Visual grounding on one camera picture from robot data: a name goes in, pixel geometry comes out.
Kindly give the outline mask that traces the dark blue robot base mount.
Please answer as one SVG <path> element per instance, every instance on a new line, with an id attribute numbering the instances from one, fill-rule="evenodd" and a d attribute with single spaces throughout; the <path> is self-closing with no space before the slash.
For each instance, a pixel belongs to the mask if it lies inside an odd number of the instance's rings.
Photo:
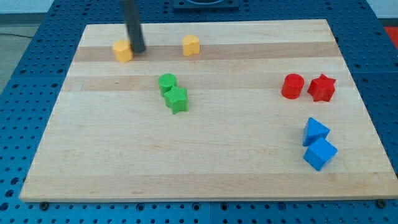
<path id="1" fill-rule="evenodd" d="M 240 0 L 173 0 L 174 11 L 238 9 Z"/>

